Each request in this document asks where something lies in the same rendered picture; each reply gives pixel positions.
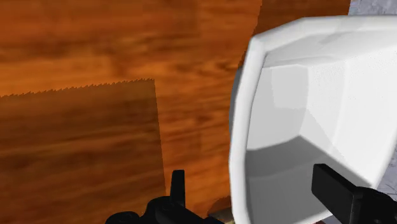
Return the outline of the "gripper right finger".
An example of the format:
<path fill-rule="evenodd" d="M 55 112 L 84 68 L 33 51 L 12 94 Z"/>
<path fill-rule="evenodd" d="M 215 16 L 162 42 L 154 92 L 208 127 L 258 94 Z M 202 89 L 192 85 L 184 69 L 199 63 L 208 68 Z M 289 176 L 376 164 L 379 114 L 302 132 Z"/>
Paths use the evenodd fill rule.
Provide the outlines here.
<path fill-rule="evenodd" d="M 311 191 L 341 224 L 397 224 L 397 201 L 356 186 L 326 164 L 314 164 Z"/>

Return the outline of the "white bowl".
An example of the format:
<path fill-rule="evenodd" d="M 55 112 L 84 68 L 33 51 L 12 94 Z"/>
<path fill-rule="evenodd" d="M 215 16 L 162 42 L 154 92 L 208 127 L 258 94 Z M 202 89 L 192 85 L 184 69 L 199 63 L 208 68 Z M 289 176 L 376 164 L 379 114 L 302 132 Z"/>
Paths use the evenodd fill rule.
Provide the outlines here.
<path fill-rule="evenodd" d="M 253 36 L 230 103 L 235 224 L 313 224 L 315 164 L 378 187 L 397 144 L 397 15 L 306 17 Z"/>

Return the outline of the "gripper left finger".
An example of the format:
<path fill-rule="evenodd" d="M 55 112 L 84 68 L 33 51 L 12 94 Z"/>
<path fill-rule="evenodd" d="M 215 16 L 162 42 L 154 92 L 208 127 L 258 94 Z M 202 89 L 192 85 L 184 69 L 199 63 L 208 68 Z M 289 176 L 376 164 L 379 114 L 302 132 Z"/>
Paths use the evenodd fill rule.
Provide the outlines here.
<path fill-rule="evenodd" d="M 132 211 L 111 215 L 105 224 L 205 224 L 205 219 L 186 208 L 185 171 L 172 172 L 169 196 L 162 196 L 148 202 L 142 216 Z"/>

